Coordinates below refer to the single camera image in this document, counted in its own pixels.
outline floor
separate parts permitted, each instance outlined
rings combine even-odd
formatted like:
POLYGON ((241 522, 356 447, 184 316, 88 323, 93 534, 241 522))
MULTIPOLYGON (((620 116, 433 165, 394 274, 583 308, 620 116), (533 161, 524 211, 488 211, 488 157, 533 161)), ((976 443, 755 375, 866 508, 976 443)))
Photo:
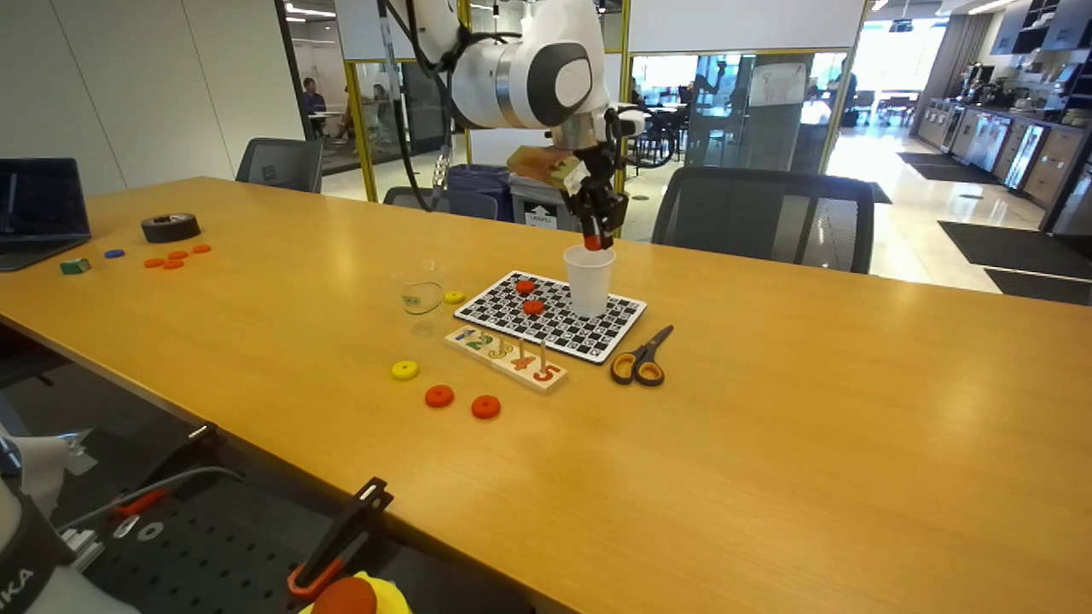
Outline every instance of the floor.
MULTIPOLYGON (((891 204, 876 209, 873 239, 873 276, 962 286, 997 294, 980 265, 968 265, 962 252, 937 227, 949 222, 1036 227, 1042 209, 1028 198, 1003 190, 1000 184, 953 184, 917 178, 896 153, 928 149, 923 144, 905 136, 905 128, 853 128, 843 134, 830 173, 876 181, 891 204)), ((419 184, 433 181, 433 157, 411 161, 419 184)), ((663 190, 674 168, 638 169, 626 178, 626 224, 620 227, 632 243, 649 243, 663 190)), ((375 168, 378 195, 392 184, 406 184, 402 165, 375 168)), ((326 173, 324 195, 368 200, 363 173, 326 173)))

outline red game piece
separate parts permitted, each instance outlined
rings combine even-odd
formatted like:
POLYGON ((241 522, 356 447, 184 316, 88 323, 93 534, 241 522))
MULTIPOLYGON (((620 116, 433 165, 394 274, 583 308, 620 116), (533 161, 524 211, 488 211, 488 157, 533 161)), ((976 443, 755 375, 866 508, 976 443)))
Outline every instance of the red game piece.
POLYGON ((546 301, 522 301, 522 314, 539 316, 546 309, 546 301))
POLYGON ((449 390, 449 385, 433 385, 429 393, 423 393, 423 401, 426 401, 429 408, 444 408, 444 407, 452 401, 452 390, 449 390))
POLYGON ((518 297, 527 297, 527 294, 535 294, 535 291, 539 291, 539 284, 535 284, 533 276, 518 276, 518 280, 514 280, 514 294, 518 294, 518 297))
POLYGON ((493 399, 493 394, 477 394, 477 399, 471 401, 471 414, 473 414, 473 421, 493 421, 493 417, 500 417, 500 399, 493 399))

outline computer monitor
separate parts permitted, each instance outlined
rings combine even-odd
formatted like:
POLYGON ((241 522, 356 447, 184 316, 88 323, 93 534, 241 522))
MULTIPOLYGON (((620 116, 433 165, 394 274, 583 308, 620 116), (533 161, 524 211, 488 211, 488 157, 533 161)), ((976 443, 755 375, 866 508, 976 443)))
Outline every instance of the computer monitor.
POLYGON ((70 157, 0 161, 0 247, 85 243, 88 234, 70 157))

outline cable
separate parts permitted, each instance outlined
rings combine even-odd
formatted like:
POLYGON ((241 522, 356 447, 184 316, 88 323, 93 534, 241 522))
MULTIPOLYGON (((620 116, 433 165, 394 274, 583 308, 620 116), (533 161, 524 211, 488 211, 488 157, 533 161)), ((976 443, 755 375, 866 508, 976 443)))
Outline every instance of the cable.
POLYGON ((74 524, 85 524, 85 522, 93 522, 93 517, 99 517, 99 514, 110 514, 115 506, 126 506, 126 502, 133 502, 133 498, 143 498, 143 493, 151 493, 151 492, 162 492, 162 486, 170 486, 170 483, 179 483, 179 482, 192 482, 192 476, 202 476, 202 474, 226 474, 226 476, 232 476, 232 482, 241 476, 241 474, 236 474, 236 472, 228 472, 228 466, 212 466, 212 465, 207 465, 207 466, 187 466, 187 472, 178 472, 178 474, 170 474, 170 476, 162 476, 162 482, 153 482, 153 483, 148 483, 148 486, 126 492, 126 493, 120 493, 120 498, 110 498, 104 506, 99 506, 99 508, 93 508, 93 510, 85 510, 85 514, 59 524, 59 531, 74 529, 74 524))

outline yellow object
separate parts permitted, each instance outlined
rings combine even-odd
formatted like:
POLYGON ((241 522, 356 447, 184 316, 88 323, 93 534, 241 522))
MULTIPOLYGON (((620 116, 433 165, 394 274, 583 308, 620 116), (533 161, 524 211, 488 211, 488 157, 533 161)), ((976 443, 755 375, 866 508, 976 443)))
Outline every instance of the yellow object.
POLYGON ((570 233, 178 181, 88 198, 85 249, 178 200, 202 268, 2 274, 0 322, 344 493, 382 474, 400 529, 570 612, 1092 612, 1084 308, 618 243, 667 385, 567 361, 539 394, 410 322, 390 264, 567 276, 570 233), (423 408, 406 347, 504 421, 423 408))
POLYGON ((368 576, 368 573, 356 573, 356 579, 373 582, 375 593, 375 614, 411 614, 402 590, 390 579, 368 576))
POLYGON ((464 303, 468 294, 464 291, 444 291, 444 303, 464 303))
POLYGON ((394 365, 390 367, 390 375, 400 377, 400 381, 410 381, 410 377, 419 375, 419 365, 415 365, 415 361, 394 361, 394 365))

